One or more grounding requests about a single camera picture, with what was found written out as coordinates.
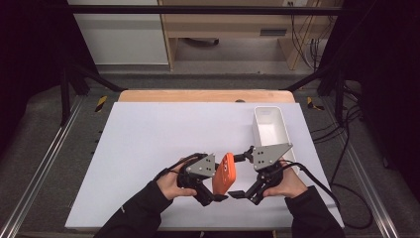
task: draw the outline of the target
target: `white cabinet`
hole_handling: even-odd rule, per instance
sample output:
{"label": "white cabinet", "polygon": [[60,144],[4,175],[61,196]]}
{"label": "white cabinet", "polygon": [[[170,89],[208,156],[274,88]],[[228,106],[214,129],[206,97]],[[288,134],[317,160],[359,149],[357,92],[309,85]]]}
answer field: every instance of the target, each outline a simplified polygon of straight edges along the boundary
{"label": "white cabinet", "polygon": [[[69,5],[157,5],[156,0],[68,0]],[[155,15],[75,14],[96,64],[168,64]]]}

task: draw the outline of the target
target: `aluminum rail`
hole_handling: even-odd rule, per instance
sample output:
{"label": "aluminum rail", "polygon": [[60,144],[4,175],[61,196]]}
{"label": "aluminum rail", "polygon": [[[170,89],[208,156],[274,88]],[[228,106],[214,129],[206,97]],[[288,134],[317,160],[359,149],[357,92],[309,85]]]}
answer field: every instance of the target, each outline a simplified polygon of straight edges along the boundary
{"label": "aluminum rail", "polygon": [[46,5],[46,9],[74,14],[207,14],[207,15],[302,15],[352,16],[362,9],[342,7],[258,6],[150,6],[150,5]]}
{"label": "aluminum rail", "polygon": [[4,223],[4,226],[0,230],[1,238],[14,238],[17,235],[19,228],[21,227],[29,209],[31,208],[31,205],[40,191],[43,182],[46,179],[49,170],[83,105],[84,100],[84,96],[76,96],[67,123],[58,129],[55,138],[41,161],[40,166],[32,177],[30,184],[19,200],[18,205],[15,207],[15,210],[10,215],[9,219]]}
{"label": "aluminum rail", "polygon": [[[335,115],[333,113],[333,100],[329,97],[322,97],[322,100],[324,102],[324,105],[326,106],[326,111],[330,115],[331,119],[334,121]],[[347,133],[344,132],[339,136],[339,138],[341,144],[344,146],[346,144]],[[380,233],[382,233],[382,236],[385,238],[400,237],[391,218],[389,217],[388,212],[386,211],[385,206],[382,203],[382,200],[379,197],[379,194],[374,188],[373,182],[370,180],[368,173],[366,172],[351,142],[349,142],[347,147],[347,155],[352,171],[355,174],[356,179],[358,180],[359,186],[361,187],[361,190],[364,193],[364,197],[368,205],[370,206],[374,220],[376,221]]]}

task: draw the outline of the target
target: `black pole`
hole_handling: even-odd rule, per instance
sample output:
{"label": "black pole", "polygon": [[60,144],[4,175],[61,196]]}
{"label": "black pole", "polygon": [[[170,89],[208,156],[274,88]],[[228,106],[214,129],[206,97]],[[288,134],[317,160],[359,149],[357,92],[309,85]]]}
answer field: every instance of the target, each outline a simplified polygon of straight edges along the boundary
{"label": "black pole", "polygon": [[322,68],[319,68],[318,70],[316,70],[313,73],[305,76],[304,78],[302,78],[299,81],[293,83],[292,85],[290,85],[288,87],[285,87],[285,88],[281,88],[279,90],[287,90],[287,91],[293,92],[293,91],[301,88],[302,86],[308,84],[309,82],[311,82],[315,79],[323,78],[327,73],[330,72],[331,67],[332,67],[331,64],[326,64]]}
{"label": "black pole", "polygon": [[81,73],[82,75],[85,75],[99,83],[101,83],[102,85],[108,87],[109,89],[113,90],[113,91],[117,91],[117,92],[121,92],[124,90],[127,90],[128,88],[123,88],[120,86],[115,85],[114,83],[111,83],[109,81],[107,81],[105,78],[101,77],[99,74],[96,74],[95,72],[80,66],[79,64],[73,64],[71,66],[72,69],[74,69],[75,71]]}
{"label": "black pole", "polygon": [[351,16],[360,9],[342,7],[259,7],[259,6],[150,6],[150,5],[46,5],[48,10],[75,14],[208,14],[208,15],[294,15]]}
{"label": "black pole", "polygon": [[70,95],[68,91],[67,69],[64,67],[59,76],[61,89],[61,123],[63,126],[70,116]]}
{"label": "black pole", "polygon": [[335,116],[341,127],[344,126],[343,121],[343,99],[344,99],[344,76],[343,72],[339,70],[338,78],[336,80],[336,105]]}

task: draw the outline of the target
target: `person's hand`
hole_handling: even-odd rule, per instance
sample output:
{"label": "person's hand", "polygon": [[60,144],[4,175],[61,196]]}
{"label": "person's hand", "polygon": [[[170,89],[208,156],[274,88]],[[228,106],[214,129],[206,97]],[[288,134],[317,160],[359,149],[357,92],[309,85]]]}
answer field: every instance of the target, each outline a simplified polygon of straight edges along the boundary
{"label": "person's hand", "polygon": [[[287,162],[281,158],[281,165],[284,167],[287,165]],[[283,180],[277,186],[270,187],[269,189],[263,192],[263,196],[276,196],[283,195],[286,197],[294,198],[304,191],[308,187],[303,183],[303,181],[297,176],[292,168],[288,168],[283,171]]]}
{"label": "person's hand", "polygon": [[171,172],[160,177],[157,180],[157,186],[160,188],[161,193],[168,200],[172,200],[178,196],[192,196],[196,195],[197,191],[191,188],[181,188],[176,184],[176,178],[178,177],[179,170],[185,165],[186,162],[175,167]]}

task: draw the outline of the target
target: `floor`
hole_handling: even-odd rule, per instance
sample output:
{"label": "floor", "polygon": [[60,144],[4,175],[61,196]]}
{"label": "floor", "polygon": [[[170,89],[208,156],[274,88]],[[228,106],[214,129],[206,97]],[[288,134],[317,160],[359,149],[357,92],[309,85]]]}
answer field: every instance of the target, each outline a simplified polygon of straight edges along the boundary
{"label": "floor", "polygon": [[[273,89],[286,87],[313,71],[304,62],[299,69],[290,71],[281,55],[276,40],[220,40],[219,45],[181,41],[173,71],[162,67],[143,66],[102,68],[103,76],[116,84],[128,88],[217,88]],[[73,96],[72,103],[79,104],[77,116],[72,127],[60,132],[59,88],[54,87],[34,96],[28,103],[27,112],[16,131],[13,143],[0,161],[0,225],[7,227],[9,217],[15,221],[16,237],[92,237],[90,233],[76,232],[63,227],[72,202],[77,196],[83,176],[89,167],[97,142],[100,139],[112,102],[118,100],[119,93],[112,92],[102,85],[88,81],[91,91],[87,97]],[[329,107],[332,97],[319,97],[316,93],[317,81],[313,81],[294,92],[296,102],[300,103],[308,128],[313,131],[315,147],[327,178],[333,175],[334,168],[343,149],[345,133],[316,140],[327,134],[326,128],[334,122]],[[355,89],[356,83],[349,82]],[[108,99],[100,112],[95,112],[97,102],[103,95]],[[313,100],[316,107],[308,107],[307,99]],[[356,105],[354,98],[347,95],[346,108]],[[361,162],[362,172],[374,188],[380,201],[375,205],[374,221],[365,229],[345,228],[348,237],[420,237],[420,206],[397,171],[383,167],[380,151],[376,148],[369,129],[363,122],[363,115],[350,124],[351,147],[341,163],[336,183],[350,187],[367,200],[375,199],[365,193],[366,181],[361,180],[361,171],[354,162]],[[54,145],[59,150],[52,152],[49,147],[55,135],[63,135],[62,144]],[[52,155],[50,163],[47,155]],[[47,165],[43,176],[40,165]],[[28,185],[32,195],[26,191]],[[342,215],[351,225],[363,226],[368,223],[368,210],[353,193],[339,186],[333,192],[342,203]],[[31,197],[29,206],[19,206],[20,199]],[[384,208],[384,213],[377,211]],[[13,216],[14,210],[21,211]],[[394,234],[384,234],[383,221]],[[278,237],[289,237],[287,230],[277,233]]]}

